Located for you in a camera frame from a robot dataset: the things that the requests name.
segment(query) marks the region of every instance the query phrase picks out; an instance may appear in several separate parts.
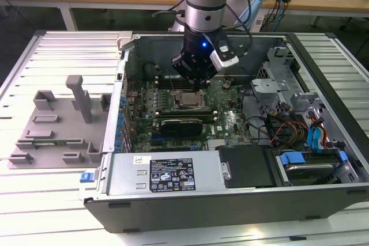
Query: motherboard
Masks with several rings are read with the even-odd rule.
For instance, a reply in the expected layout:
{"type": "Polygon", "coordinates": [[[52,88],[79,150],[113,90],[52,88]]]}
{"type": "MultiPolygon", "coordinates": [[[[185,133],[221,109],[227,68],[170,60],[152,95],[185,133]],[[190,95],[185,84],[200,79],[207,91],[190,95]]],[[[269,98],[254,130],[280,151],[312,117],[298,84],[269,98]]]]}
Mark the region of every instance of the motherboard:
{"type": "Polygon", "coordinates": [[[128,77],[122,96],[127,100],[131,151],[215,150],[251,143],[240,114],[242,93],[230,84],[214,78],[195,92],[176,76],[153,81],[128,77]]]}

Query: gray stand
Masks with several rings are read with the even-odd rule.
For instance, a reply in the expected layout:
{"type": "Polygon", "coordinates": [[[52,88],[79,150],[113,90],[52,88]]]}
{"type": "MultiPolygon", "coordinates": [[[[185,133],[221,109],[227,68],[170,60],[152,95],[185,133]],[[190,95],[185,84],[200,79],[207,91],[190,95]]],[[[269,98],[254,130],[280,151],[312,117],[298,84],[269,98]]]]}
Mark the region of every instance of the gray stand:
{"type": "Polygon", "coordinates": [[[36,93],[36,108],[9,157],[9,168],[93,168],[100,165],[111,95],[90,99],[82,77],[70,75],[66,86],[74,99],[36,93]]]}

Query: white sticker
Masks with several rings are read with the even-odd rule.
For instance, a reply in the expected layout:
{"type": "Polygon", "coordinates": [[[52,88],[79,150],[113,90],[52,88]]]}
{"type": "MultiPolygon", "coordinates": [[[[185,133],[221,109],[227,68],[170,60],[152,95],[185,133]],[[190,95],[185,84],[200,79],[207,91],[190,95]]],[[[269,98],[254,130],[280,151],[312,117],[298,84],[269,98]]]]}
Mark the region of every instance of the white sticker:
{"type": "Polygon", "coordinates": [[[133,164],[149,164],[151,156],[134,156],[133,164]]]}
{"type": "Polygon", "coordinates": [[[55,146],[55,142],[35,142],[33,145],[35,146],[55,146]]]}

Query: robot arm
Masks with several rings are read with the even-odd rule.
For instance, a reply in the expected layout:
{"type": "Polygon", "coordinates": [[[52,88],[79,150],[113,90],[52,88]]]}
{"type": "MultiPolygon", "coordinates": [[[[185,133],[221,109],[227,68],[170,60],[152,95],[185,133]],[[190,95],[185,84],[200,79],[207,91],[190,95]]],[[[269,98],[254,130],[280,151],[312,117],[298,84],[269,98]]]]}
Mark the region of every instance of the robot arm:
{"type": "Polygon", "coordinates": [[[240,53],[222,30],[226,1],[186,0],[183,50],[172,60],[172,66],[195,89],[239,61],[240,53]]]}

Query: floor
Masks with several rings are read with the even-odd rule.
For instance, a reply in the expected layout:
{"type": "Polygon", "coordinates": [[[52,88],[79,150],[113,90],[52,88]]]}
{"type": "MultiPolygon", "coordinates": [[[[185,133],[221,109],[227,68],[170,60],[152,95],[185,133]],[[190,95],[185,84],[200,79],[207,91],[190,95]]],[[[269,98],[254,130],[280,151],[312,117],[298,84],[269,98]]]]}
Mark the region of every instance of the floor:
{"type": "MultiPolygon", "coordinates": [[[[33,34],[33,27],[24,21],[14,9],[9,9],[7,18],[0,18],[0,84],[16,63],[19,56],[33,34]]],[[[22,15],[36,29],[65,30],[62,16],[58,9],[21,7],[22,15]]],[[[138,10],[100,10],[74,9],[77,25],[81,31],[91,30],[135,30],[135,31],[167,31],[173,23],[173,16],[164,14],[153,18],[152,11],[138,10]]],[[[346,30],[340,30],[346,18],[322,17],[316,28],[310,25],[309,16],[286,15],[277,31],[280,32],[331,32],[338,36],[343,44],[356,53],[360,45],[368,38],[369,21],[355,18],[346,30]]],[[[357,56],[366,68],[369,68],[369,43],[357,56]]]]}

